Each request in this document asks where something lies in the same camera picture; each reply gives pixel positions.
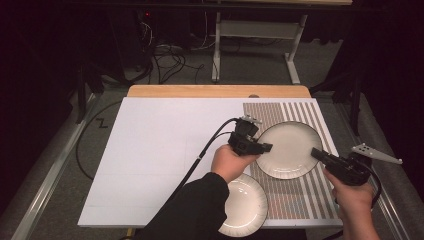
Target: wooden edge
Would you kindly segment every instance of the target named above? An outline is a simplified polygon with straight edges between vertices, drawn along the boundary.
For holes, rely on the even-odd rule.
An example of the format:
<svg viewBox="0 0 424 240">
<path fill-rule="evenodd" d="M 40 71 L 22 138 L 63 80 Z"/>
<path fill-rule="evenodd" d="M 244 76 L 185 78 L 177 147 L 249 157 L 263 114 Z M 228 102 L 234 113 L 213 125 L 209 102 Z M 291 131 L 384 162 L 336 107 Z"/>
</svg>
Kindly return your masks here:
<svg viewBox="0 0 424 240">
<path fill-rule="evenodd" d="M 301 85 L 134 85 L 128 97 L 144 98 L 311 98 Z"/>
</svg>

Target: white tabletop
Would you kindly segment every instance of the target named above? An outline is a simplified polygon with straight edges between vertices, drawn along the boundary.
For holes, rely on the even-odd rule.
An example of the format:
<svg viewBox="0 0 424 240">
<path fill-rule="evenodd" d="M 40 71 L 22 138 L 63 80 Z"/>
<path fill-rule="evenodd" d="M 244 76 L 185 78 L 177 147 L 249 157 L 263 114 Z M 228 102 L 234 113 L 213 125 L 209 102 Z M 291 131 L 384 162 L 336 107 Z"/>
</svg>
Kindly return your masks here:
<svg viewBox="0 0 424 240">
<path fill-rule="evenodd" d="M 125 98 L 78 225 L 145 226 L 213 133 L 226 120 L 243 116 L 243 103 L 249 102 L 307 102 L 318 106 L 314 99 L 299 98 Z M 329 151 L 336 153 L 319 108 L 317 114 L 317 121 L 323 123 L 322 134 L 330 140 Z M 223 132 L 233 131 L 234 126 L 229 124 Z M 189 182 L 210 170 L 215 149 L 227 140 L 228 135 L 224 135 L 212 144 Z M 303 224 L 340 225 L 338 219 L 322 220 L 305 219 Z M 301 227 L 302 223 L 274 219 L 264 224 L 287 225 Z"/>
</svg>

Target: controller cable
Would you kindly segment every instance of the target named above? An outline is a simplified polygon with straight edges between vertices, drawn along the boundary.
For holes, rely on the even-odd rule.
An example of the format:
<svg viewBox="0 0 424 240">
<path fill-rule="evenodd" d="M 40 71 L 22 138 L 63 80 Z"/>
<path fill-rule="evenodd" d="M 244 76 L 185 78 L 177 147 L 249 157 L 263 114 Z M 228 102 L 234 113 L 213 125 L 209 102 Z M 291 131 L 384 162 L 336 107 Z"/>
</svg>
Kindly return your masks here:
<svg viewBox="0 0 424 240">
<path fill-rule="evenodd" d="M 190 169 L 187 171 L 186 175 L 184 176 L 184 178 L 181 180 L 180 184 L 175 188 L 174 192 L 171 194 L 171 196 L 168 198 L 168 200 L 166 200 L 165 204 L 161 207 L 161 209 L 159 209 L 158 213 L 160 213 L 163 209 L 163 207 L 172 199 L 174 199 L 174 197 L 177 195 L 177 193 L 181 190 L 181 188 L 183 188 L 184 184 L 187 182 L 187 180 L 190 178 L 191 174 L 194 172 L 194 170 L 196 169 L 197 165 L 199 165 L 200 161 L 202 160 L 203 156 L 205 156 L 206 151 L 208 150 L 208 148 L 210 147 L 210 145 L 213 143 L 213 141 L 215 141 L 215 139 L 217 139 L 219 136 L 224 135 L 224 134 L 228 134 L 230 132 L 223 132 L 220 133 L 221 130 L 227 126 L 230 122 L 238 122 L 240 119 L 239 118 L 231 118 L 229 120 L 227 120 L 226 122 L 224 122 L 221 127 L 218 128 L 218 130 L 216 130 L 216 132 L 212 135 L 211 139 L 208 141 L 208 143 L 206 143 L 205 147 L 203 148 L 203 150 L 200 152 L 199 156 L 196 158 L 196 160 L 194 161 L 194 163 L 191 165 Z M 141 229 L 136 229 L 135 231 L 135 235 L 137 235 L 137 233 L 140 231 Z"/>
<path fill-rule="evenodd" d="M 377 185 L 377 191 L 376 191 L 376 193 L 375 193 L 375 195 L 372 199 L 372 202 L 371 202 L 371 210 L 372 210 L 374 208 L 374 205 L 377 203 L 377 201 L 378 201 L 378 199 L 380 198 L 380 195 L 381 195 L 381 191 L 382 191 L 381 181 L 380 181 L 380 178 L 378 178 L 377 174 L 368 165 L 366 165 L 365 163 L 362 163 L 362 162 L 357 162 L 357 163 L 369 171 L 369 173 L 372 175 L 372 177 L 375 180 L 375 184 Z M 323 240 L 333 240 L 333 239 L 336 239 L 336 238 L 341 237 L 341 236 L 343 236 L 343 229 L 336 232 L 333 235 L 330 235 L 330 236 L 324 238 Z"/>
</svg>

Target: person's left hand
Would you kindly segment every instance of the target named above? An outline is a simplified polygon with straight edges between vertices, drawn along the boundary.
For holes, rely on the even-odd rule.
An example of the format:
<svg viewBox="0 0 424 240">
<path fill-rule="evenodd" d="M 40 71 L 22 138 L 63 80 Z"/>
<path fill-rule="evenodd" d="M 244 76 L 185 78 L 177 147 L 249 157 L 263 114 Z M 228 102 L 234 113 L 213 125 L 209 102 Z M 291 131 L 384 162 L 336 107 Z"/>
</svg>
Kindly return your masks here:
<svg viewBox="0 0 424 240">
<path fill-rule="evenodd" d="M 244 169 L 260 155 L 239 156 L 230 145 L 222 145 L 215 151 L 211 172 L 220 175 L 229 183 L 238 178 Z"/>
</svg>

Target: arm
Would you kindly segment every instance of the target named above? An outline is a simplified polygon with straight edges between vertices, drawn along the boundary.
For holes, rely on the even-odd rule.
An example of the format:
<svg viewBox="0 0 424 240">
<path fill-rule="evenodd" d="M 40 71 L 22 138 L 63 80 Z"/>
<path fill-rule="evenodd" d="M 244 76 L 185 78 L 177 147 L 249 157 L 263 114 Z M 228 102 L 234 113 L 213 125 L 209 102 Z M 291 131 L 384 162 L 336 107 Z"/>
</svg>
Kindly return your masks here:
<svg viewBox="0 0 424 240">
<path fill-rule="evenodd" d="M 344 239 L 380 239 L 371 217 L 372 186 L 369 183 L 362 186 L 347 186 L 327 169 L 324 170 L 324 175 L 334 185 L 333 195 L 339 204 Z"/>
<path fill-rule="evenodd" d="M 186 184 L 134 239 L 209 239 L 227 218 L 227 183 L 236 179 L 259 156 L 238 156 L 229 145 L 215 152 L 211 172 Z"/>
</svg>

